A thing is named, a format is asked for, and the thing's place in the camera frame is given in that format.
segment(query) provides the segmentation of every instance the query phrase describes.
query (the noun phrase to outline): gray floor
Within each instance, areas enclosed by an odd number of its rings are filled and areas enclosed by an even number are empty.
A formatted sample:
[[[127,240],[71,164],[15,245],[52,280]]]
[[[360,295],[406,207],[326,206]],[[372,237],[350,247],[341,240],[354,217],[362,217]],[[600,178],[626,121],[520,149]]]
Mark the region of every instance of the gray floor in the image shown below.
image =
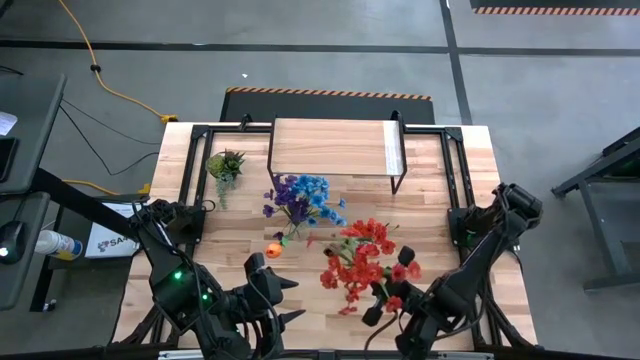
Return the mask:
[[[450,1],[458,44],[468,47],[631,48],[637,17],[473,15]],[[69,0],[93,40],[246,44],[444,46],[437,0],[190,1]],[[23,0],[0,19],[0,37],[79,39],[57,2]],[[228,86],[268,86],[427,94],[438,124],[460,124],[448,55],[98,51],[111,86],[177,113],[185,121],[218,118]],[[0,49],[0,64],[28,74],[65,73],[65,98],[146,141],[162,136],[150,113],[106,93],[81,50]],[[504,181],[539,196],[545,217],[522,239],[531,311],[541,345],[554,350],[638,357],[640,287],[586,295],[581,284],[605,274],[582,200],[549,189],[593,161],[611,141],[640,125],[640,58],[463,56],[474,124],[488,125]],[[154,146],[106,133],[71,110],[112,170]],[[62,178],[134,192],[150,182],[154,161],[109,177],[63,115],[43,165]],[[24,293],[33,288],[34,261]],[[26,304],[0,313],[0,353],[88,347],[110,338],[127,269],[56,276],[51,314]]]

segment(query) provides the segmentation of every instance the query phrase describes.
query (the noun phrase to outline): wooden tabletop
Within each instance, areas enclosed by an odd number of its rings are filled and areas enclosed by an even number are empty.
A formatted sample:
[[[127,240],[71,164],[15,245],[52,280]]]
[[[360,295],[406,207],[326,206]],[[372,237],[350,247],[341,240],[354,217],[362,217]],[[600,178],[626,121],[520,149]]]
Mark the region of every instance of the wooden tabletop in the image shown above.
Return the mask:
[[[177,200],[192,125],[167,124],[153,178],[152,198]],[[488,206],[493,200],[491,190],[500,182],[489,130],[484,126],[463,126],[462,133],[476,203]],[[228,195],[228,209],[207,215],[202,242],[197,246],[194,256],[195,261],[207,266],[224,288],[246,283],[242,264],[251,253],[263,251],[273,241],[272,234],[285,224],[282,217],[266,219],[262,214],[266,203],[262,194],[271,188],[266,170],[268,146],[267,134],[217,134],[214,138],[212,154],[225,149],[246,152],[243,174],[236,181],[236,189]],[[196,159],[200,159],[202,147],[201,144]],[[347,208],[342,214],[346,215],[349,222],[373,217],[382,223],[400,225],[389,238],[400,246],[408,245],[415,250],[416,260],[422,266],[422,279],[416,285],[426,289],[443,272],[458,267],[459,259],[450,243],[445,217],[450,205],[440,140],[437,136],[407,135],[405,147],[409,171],[395,196],[389,191],[388,178],[329,176],[329,203],[337,205],[340,198],[346,199]],[[457,183],[460,184],[453,142],[450,148],[454,156]],[[199,160],[193,172],[189,201],[194,197],[198,167]],[[212,177],[207,181],[204,198],[217,202],[215,180]],[[460,192],[459,198],[464,204],[464,194]],[[285,300],[276,310],[307,310],[303,316],[287,325],[283,334],[287,349],[362,350],[365,340],[374,331],[360,320],[362,313],[373,303],[371,296],[364,296],[360,300],[357,313],[341,316],[337,311],[345,305],[344,293],[326,290],[321,286],[319,276],[327,264],[322,254],[322,243],[331,241],[331,234],[337,232],[335,227],[321,223],[313,230],[313,236],[318,241],[310,248],[307,248],[305,241],[292,242],[282,256],[268,259],[268,264],[277,274],[300,283],[299,287],[285,291]],[[382,261],[383,264],[394,262],[392,257]],[[139,254],[131,266],[114,341],[129,335],[153,305],[148,285],[149,274],[149,262],[143,254]],[[496,261],[491,272],[491,283],[496,302],[507,317],[526,339],[536,343],[522,274],[511,255],[504,254]],[[395,350],[394,337],[398,332],[397,326],[391,326],[376,338],[371,349]],[[194,334],[185,334],[180,340],[180,347],[198,347]],[[434,350],[469,349],[472,349],[472,342],[468,331],[434,345]]]
[[[402,174],[398,122],[393,120],[276,119],[274,174]]]

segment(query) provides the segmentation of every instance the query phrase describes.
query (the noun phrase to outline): small orange toy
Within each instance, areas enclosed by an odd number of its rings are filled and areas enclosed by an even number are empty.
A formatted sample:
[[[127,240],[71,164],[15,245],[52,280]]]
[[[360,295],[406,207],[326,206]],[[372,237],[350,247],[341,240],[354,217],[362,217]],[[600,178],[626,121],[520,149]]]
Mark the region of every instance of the small orange toy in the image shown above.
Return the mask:
[[[267,254],[267,257],[269,259],[277,258],[278,256],[280,256],[280,254],[282,254],[282,245],[280,245],[279,243],[269,244],[269,246],[267,246],[265,254]]]

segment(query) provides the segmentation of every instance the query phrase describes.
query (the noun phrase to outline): small potted plant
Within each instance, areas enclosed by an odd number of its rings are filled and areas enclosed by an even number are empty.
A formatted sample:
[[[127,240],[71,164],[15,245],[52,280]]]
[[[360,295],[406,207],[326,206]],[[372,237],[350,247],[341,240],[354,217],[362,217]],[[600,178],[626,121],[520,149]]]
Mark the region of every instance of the small potted plant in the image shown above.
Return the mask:
[[[224,210],[227,209],[227,190],[235,189],[236,177],[242,174],[240,166],[244,163],[243,156],[244,153],[225,150],[207,160],[207,171],[216,178],[216,192]]]

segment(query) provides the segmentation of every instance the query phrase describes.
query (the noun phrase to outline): yellow warning tape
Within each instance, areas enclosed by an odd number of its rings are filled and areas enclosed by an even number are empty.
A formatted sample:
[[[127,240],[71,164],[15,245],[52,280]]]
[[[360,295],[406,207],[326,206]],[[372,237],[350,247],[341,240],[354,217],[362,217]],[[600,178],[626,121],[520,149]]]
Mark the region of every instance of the yellow warning tape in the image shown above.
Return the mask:
[[[234,86],[227,88],[228,93],[270,93],[270,94],[302,94],[302,95],[332,95],[332,96],[353,96],[353,97],[376,97],[376,98],[392,98],[392,99],[412,99],[431,101],[431,96],[426,95],[410,95],[395,93],[374,93],[364,91],[338,91],[338,90],[300,90],[300,89],[280,89],[280,88],[258,88],[246,86]]]
[[[483,15],[640,15],[640,9],[632,8],[552,8],[552,7],[478,7],[476,14]]]

